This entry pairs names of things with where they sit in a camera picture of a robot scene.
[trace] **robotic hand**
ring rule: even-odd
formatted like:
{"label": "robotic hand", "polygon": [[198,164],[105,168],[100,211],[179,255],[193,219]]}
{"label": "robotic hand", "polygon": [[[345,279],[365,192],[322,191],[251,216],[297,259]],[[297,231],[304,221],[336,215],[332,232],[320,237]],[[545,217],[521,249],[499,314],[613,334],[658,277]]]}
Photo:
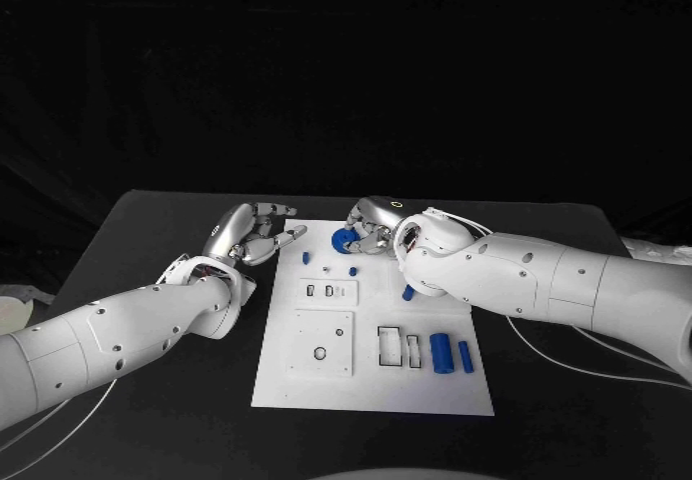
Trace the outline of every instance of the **robotic hand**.
{"label": "robotic hand", "polygon": [[[493,233],[434,208],[402,218],[391,208],[399,205],[386,197],[361,199],[345,229],[335,233],[337,251],[394,250],[417,292],[450,294],[508,318],[608,335],[647,351],[692,383],[692,268]],[[339,232],[352,230],[356,222],[371,236],[361,245],[353,240],[339,244],[346,237]],[[476,237],[463,224],[477,230]]]}
{"label": "robotic hand", "polygon": [[0,336],[0,430],[160,358],[186,333],[226,335],[255,289],[235,263],[261,264],[307,231],[299,226],[270,237],[271,214],[296,209],[238,205],[202,256],[183,254],[154,285]]}

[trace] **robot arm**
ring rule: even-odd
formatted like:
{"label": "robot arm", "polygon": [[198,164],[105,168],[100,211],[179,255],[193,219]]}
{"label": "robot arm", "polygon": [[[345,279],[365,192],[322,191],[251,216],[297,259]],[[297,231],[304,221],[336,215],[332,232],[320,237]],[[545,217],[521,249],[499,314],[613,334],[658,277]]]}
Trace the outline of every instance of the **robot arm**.
{"label": "robot arm", "polygon": [[401,220],[399,270],[423,294],[516,318],[575,325],[655,355],[692,383],[692,269],[601,255],[538,238],[476,239],[443,212]]}
{"label": "robot arm", "polygon": [[0,430],[153,362],[186,333],[224,338],[255,289],[237,261],[262,263],[307,231],[268,237],[270,213],[296,210],[239,205],[212,231],[205,256],[180,256],[154,285],[0,336]]}

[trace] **black cloth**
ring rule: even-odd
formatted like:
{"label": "black cloth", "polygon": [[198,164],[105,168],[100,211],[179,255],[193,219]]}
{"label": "black cloth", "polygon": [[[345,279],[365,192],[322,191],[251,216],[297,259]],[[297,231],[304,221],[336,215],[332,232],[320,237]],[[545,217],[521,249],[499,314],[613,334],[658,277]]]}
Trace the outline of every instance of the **black cloth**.
{"label": "black cloth", "polygon": [[[356,200],[130,192],[51,313],[151,284],[183,252],[200,252],[215,222],[235,204],[283,202],[299,208],[299,218],[336,220],[346,219]],[[495,231],[627,256],[593,206],[407,203],[420,210],[434,205]],[[123,377],[81,431],[22,479],[307,479],[376,467],[443,468],[500,478],[686,478],[692,394],[561,368],[529,350],[503,317],[477,308],[473,321],[495,417],[251,408],[275,266],[277,257],[245,269],[258,288],[228,336],[218,341],[186,336],[159,361]],[[670,378],[568,327],[522,320],[516,325],[565,362],[616,374]],[[62,438],[104,389],[77,397],[42,427],[42,435],[20,442],[0,473]]]}

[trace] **white board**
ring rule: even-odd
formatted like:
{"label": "white board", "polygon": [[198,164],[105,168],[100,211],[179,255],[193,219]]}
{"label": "white board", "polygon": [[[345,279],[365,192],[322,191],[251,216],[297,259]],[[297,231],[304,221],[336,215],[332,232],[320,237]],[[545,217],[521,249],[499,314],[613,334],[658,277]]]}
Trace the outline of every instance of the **white board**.
{"label": "white board", "polygon": [[[425,297],[414,294],[411,302],[404,301],[405,281],[398,271],[397,260],[386,255],[343,255],[332,248],[332,234],[343,222],[288,219],[286,228],[306,225],[306,235],[281,249],[271,296],[270,314],[264,333],[262,354],[257,371],[254,407],[310,408],[329,410],[361,410],[384,412],[434,413],[453,415],[495,415],[487,390],[483,361],[473,329],[470,306],[444,296]],[[303,252],[310,253],[310,262],[303,264]],[[349,276],[349,268],[358,268],[358,275]],[[306,302],[300,298],[301,279],[322,281],[356,281],[358,301],[345,306],[340,302]],[[297,338],[296,318],[300,310],[314,311],[314,319],[326,319],[324,329],[312,331],[307,337]],[[342,349],[340,344],[326,348],[326,357],[310,357],[317,348],[316,339],[324,341],[342,337],[322,337],[336,331],[335,315],[352,313],[350,324],[346,315],[342,328],[350,329],[352,370],[336,375],[326,368],[330,349]],[[398,327],[402,348],[402,366],[379,365],[378,327]],[[440,375],[433,370],[430,335],[447,333],[456,370]],[[410,367],[407,336],[418,336],[421,368]],[[464,373],[457,342],[469,342],[474,372]],[[291,372],[296,362],[296,345],[303,345],[301,372]],[[345,368],[343,358],[333,364]]]}

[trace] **black backdrop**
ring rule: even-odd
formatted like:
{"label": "black backdrop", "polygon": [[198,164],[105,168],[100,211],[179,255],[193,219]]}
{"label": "black backdrop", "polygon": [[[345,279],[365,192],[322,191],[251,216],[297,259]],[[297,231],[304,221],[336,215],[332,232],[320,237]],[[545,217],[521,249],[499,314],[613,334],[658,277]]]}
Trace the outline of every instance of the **black backdrop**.
{"label": "black backdrop", "polygon": [[689,198],[683,2],[4,2],[3,238],[84,247],[130,189]]}

